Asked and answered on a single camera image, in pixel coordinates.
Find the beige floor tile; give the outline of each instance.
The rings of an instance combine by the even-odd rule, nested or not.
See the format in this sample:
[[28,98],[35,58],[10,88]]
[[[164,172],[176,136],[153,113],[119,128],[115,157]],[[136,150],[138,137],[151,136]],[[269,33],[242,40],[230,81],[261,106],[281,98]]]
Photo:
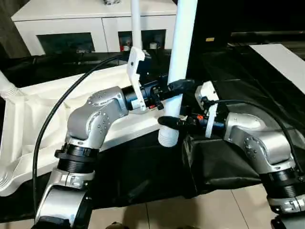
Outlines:
[[230,190],[217,190],[193,199],[173,198],[147,203],[150,229],[247,229]]
[[104,208],[92,212],[89,229],[105,229],[113,222],[130,229],[149,229],[145,204],[125,208]]
[[263,185],[232,190],[249,229],[270,229],[276,216],[268,205]]
[[34,225],[34,220],[21,220],[10,223],[1,223],[0,229],[31,229]]

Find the white cylinder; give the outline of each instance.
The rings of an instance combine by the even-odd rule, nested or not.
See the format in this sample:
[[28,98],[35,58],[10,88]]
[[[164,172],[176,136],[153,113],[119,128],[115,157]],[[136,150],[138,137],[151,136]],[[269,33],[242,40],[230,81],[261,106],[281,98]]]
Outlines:
[[12,84],[5,75],[0,71],[0,96],[6,99],[15,95],[18,92],[18,88]]
[[142,49],[140,0],[131,1],[132,10],[132,45]]
[[[176,17],[173,49],[171,55],[168,83],[185,79],[189,61],[194,22],[198,0],[179,0]],[[180,114],[182,94],[166,100],[165,116],[178,117]],[[172,147],[177,144],[179,132],[161,126],[158,140],[162,146]]]

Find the white pole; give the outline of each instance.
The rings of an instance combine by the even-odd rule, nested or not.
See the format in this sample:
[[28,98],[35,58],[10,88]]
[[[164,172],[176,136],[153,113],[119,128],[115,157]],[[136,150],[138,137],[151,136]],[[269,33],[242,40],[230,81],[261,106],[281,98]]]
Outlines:
[[[173,49],[171,55],[168,83],[185,79],[193,36],[194,22],[198,0],[179,0],[176,17]],[[165,116],[178,117],[180,114],[182,94],[166,100]],[[161,126],[158,140],[162,146],[172,147],[177,144],[179,132]]]
[[140,0],[131,0],[132,10],[132,45],[142,49]]
[[0,96],[6,99],[15,95],[18,92],[18,88],[12,84],[5,75],[0,71]]

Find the black wire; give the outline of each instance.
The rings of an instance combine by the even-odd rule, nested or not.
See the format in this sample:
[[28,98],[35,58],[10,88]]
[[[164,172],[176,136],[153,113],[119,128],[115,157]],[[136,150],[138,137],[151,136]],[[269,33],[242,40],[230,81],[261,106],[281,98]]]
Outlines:
[[35,144],[35,149],[34,149],[34,153],[33,153],[33,171],[32,171],[32,177],[33,177],[33,201],[34,201],[34,213],[36,215],[37,213],[37,209],[38,209],[38,203],[37,203],[37,161],[38,161],[38,152],[39,152],[39,147],[41,144],[41,140],[43,137],[43,134],[46,130],[46,128],[48,127],[51,119],[53,118],[55,112],[58,110],[58,108],[60,107],[60,105],[62,104],[62,102],[68,97],[68,95],[85,79],[87,78],[87,76],[89,76],[92,72],[94,72],[95,70],[97,70],[98,68],[102,67],[103,65],[117,60],[121,55],[116,55],[113,56],[107,60],[104,60],[102,62],[100,62],[98,65],[96,65],[94,68],[92,68],[91,70],[89,70],[87,73],[85,73],[82,77],[80,77],[63,95],[62,97],[57,101],[57,103],[55,104],[55,106],[52,108],[52,110],[50,111],[48,117],[46,118],[46,120],[44,121],[44,124],[38,134],[37,140],[36,140],[36,144]]
[[297,166],[297,168],[299,169],[299,172],[301,175],[304,174],[302,168],[301,168],[301,165],[299,163],[299,161],[297,160],[297,157],[296,157],[296,153],[295,153],[295,148],[294,148],[294,145],[293,145],[293,142],[292,142],[292,139],[288,133],[288,130],[286,129],[285,125],[283,124],[283,122],[281,121],[281,119],[275,115],[273,112],[271,112],[270,110],[268,110],[267,108],[261,106],[261,105],[258,105],[256,103],[253,103],[253,102],[250,102],[250,101],[246,101],[246,100],[239,100],[239,99],[221,99],[221,100],[216,100],[216,101],[210,101],[211,105],[213,104],[220,104],[220,103],[223,103],[223,104],[248,104],[248,105],[252,105],[252,106],[255,106],[263,111],[265,111],[268,115],[270,115],[276,122],[277,124],[280,126],[280,128],[282,129],[285,137],[287,138],[287,141],[290,145],[290,148],[291,148],[291,154],[292,156],[294,157],[294,160],[295,160],[295,164]]

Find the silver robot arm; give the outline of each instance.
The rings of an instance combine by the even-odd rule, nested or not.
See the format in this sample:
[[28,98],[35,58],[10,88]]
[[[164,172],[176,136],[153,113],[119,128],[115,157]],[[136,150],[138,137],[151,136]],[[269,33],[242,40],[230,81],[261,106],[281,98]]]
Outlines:
[[66,142],[79,147],[100,149],[111,124],[128,115],[128,112],[120,87],[94,93],[84,106],[70,115]]
[[229,113],[224,140],[245,151],[267,192],[271,210],[279,214],[274,229],[305,225],[305,183],[300,177],[290,145],[281,131],[250,114]]
[[87,228],[91,216],[93,164],[114,121],[129,113],[119,87],[93,94],[69,117],[65,145],[56,151],[59,163],[44,191],[35,226],[45,223]]

